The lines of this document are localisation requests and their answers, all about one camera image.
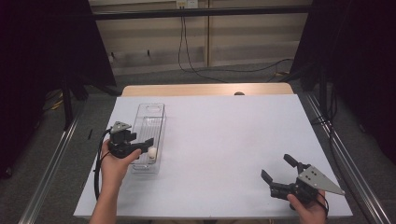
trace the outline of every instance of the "wall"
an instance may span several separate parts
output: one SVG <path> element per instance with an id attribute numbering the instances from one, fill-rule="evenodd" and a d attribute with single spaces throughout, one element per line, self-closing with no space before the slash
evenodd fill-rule
<path id="1" fill-rule="evenodd" d="M 93 12 L 174 9 L 176 1 L 91 0 Z M 199 7 L 305 6 L 310 0 L 200 0 Z M 271 63 L 293 58 L 306 14 L 186 18 L 193 67 Z M 115 75 L 179 69 L 181 18 L 98 21 Z M 189 68 L 185 42 L 180 63 Z"/>

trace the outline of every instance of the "human arm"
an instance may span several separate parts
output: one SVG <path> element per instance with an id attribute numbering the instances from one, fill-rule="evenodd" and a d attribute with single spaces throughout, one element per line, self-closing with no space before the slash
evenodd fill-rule
<path id="1" fill-rule="evenodd" d="M 122 179 L 126 175 L 129 164 L 141 154 L 141 150 L 138 149 L 124 159 L 116 158 L 108 153 L 108 142 L 109 140 L 106 140 L 102 146 L 102 188 L 90 224 L 116 223 L 117 198 Z"/>
<path id="2" fill-rule="evenodd" d="M 318 191 L 318 202 L 325 204 L 325 191 L 320 189 Z M 309 204 L 302 204 L 300 201 L 292 194 L 288 195 L 288 200 L 291 205 L 297 211 L 300 217 L 300 224 L 324 224 L 326 223 L 326 212 L 318 202 L 313 201 Z"/>

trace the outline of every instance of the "gray floor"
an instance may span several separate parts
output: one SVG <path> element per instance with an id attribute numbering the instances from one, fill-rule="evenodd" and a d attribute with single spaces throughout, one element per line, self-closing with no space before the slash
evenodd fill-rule
<path id="1" fill-rule="evenodd" d="M 228 69 L 253 70 L 265 67 L 267 64 L 251 64 L 228 66 Z M 277 67 L 277 72 L 289 71 L 290 62 L 282 63 Z M 211 76 L 226 82 L 267 82 L 273 77 L 275 68 L 248 73 L 248 72 L 200 72 L 202 76 Z M 169 71 L 140 75 L 116 77 L 118 89 L 135 84 L 171 84 L 171 83 L 217 83 L 214 80 L 198 77 L 194 73 L 182 71 Z M 306 92 L 302 92 L 299 81 L 292 81 L 290 85 L 299 94 L 307 116 L 314 119 Z M 42 203 L 35 223 L 87 223 L 85 219 L 73 217 L 86 178 L 91 171 L 92 161 L 96 153 L 98 141 L 106 127 L 108 119 L 115 104 L 115 97 L 108 96 L 94 88 L 87 87 L 91 93 L 87 102 L 74 102 L 74 108 L 83 106 L 83 112 L 78 121 L 77 128 L 68 144 L 62 162 L 56 171 L 56 176 L 50 183 L 46 198 Z M 318 88 L 312 92 L 317 95 Z M 363 133 L 357 118 L 351 113 L 342 99 L 338 101 L 338 114 L 333 121 L 335 130 L 340 135 L 349 154 L 359 167 L 361 174 L 378 197 L 387 211 L 391 220 L 396 220 L 396 215 L 391 211 L 396 210 L 396 177 L 395 165 L 391 163 L 380 151 L 374 138 Z M 23 154 L 13 167 L 12 178 L 0 180 L 0 223 L 18 223 L 24 209 L 36 190 L 40 179 L 45 173 L 51 157 L 63 133 L 64 111 L 47 111 L 36 129 L 34 135 Z M 365 207 L 358 190 L 353 186 L 343 166 L 338 170 L 332 154 L 330 153 L 327 135 L 320 125 L 314 125 L 319 142 L 340 181 L 341 187 L 346 190 L 346 199 L 352 209 L 353 217 L 330 219 L 329 223 L 367 223 L 363 212 L 367 214 L 371 223 L 375 223 L 370 212 Z M 276 223 L 298 223 L 297 220 L 276 220 Z"/>

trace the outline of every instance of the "metal bar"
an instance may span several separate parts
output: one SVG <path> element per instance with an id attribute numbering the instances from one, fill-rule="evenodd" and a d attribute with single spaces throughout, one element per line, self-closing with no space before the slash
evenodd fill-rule
<path id="1" fill-rule="evenodd" d="M 318 108 L 318 100 L 312 94 L 307 94 L 306 97 L 309 104 L 311 104 L 315 114 L 318 116 L 318 118 L 320 118 L 320 121 L 323 121 L 322 127 L 324 132 L 330 137 L 331 124 L 329 124 L 328 122 L 324 122 L 325 120 L 320 113 L 320 109 Z M 375 193 L 362 176 L 361 172 L 359 171 L 355 162 L 352 160 L 351 156 L 347 151 L 347 148 L 344 146 L 336 131 L 332 131 L 332 141 L 338 157 L 346 168 L 346 171 L 348 172 L 352 182 L 354 183 L 359 194 L 364 200 L 375 222 L 390 224 L 391 221 L 387 213 L 385 212 L 381 202 L 378 200 Z"/>
<path id="2" fill-rule="evenodd" d="M 289 14 L 308 12 L 333 12 L 336 7 L 229 7 L 229 8 L 189 8 L 189 9 L 165 9 L 146 11 L 120 11 L 120 12 L 95 12 L 92 15 L 74 15 L 73 17 L 88 17 L 97 21 L 125 20 L 125 19 L 149 19 L 171 17 L 202 17 L 202 16 L 232 16 L 232 15 L 255 15 L 255 14 Z"/>
<path id="3" fill-rule="evenodd" d="M 69 83 L 67 75 L 62 79 L 62 94 L 64 98 L 64 131 L 66 131 L 73 121 L 73 108 L 70 97 Z"/>
<path id="4" fill-rule="evenodd" d="M 327 113 L 327 74 L 326 67 L 320 68 L 319 74 L 319 108 L 323 118 L 329 119 Z"/>
<path id="5" fill-rule="evenodd" d="M 35 194 L 31 198 L 30 202 L 26 206 L 19 224 L 33 224 L 35 223 L 35 219 L 38 216 L 38 212 L 47 196 L 47 193 L 50 189 L 50 183 L 52 182 L 53 177 L 56 175 L 56 171 L 61 163 L 62 157 L 64 156 L 64 152 L 70 142 L 70 139 L 73 135 L 74 130 L 78 124 L 79 117 L 82 114 L 83 107 L 85 102 L 79 103 L 77 106 L 77 114 L 70 124 L 68 130 L 64 131 L 61 140 L 59 141 L 58 146 L 55 149 L 55 152 L 52 156 L 52 159 L 49 162 L 46 172 L 43 174 L 40 183 L 35 189 Z"/>

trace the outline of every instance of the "white object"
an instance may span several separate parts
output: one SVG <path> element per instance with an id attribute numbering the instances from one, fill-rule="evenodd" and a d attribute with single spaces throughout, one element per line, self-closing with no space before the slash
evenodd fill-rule
<path id="1" fill-rule="evenodd" d="M 176 9 L 187 8 L 187 0 L 176 0 Z"/>
<path id="2" fill-rule="evenodd" d="M 156 157 L 157 157 L 157 148 L 149 147 L 148 148 L 148 158 L 151 160 L 155 160 Z"/>
<path id="3" fill-rule="evenodd" d="M 289 202 L 272 198 L 264 168 L 277 183 L 294 183 L 282 158 L 315 165 L 338 184 L 297 95 L 119 97 L 109 125 L 134 123 L 142 103 L 166 105 L 161 170 L 127 174 L 117 215 L 130 218 L 297 217 Z M 93 174 L 75 211 L 90 217 Z M 329 217 L 352 216 L 344 196 L 327 193 Z"/>
<path id="4" fill-rule="evenodd" d="M 198 8 L 198 0 L 187 0 L 187 8 Z"/>

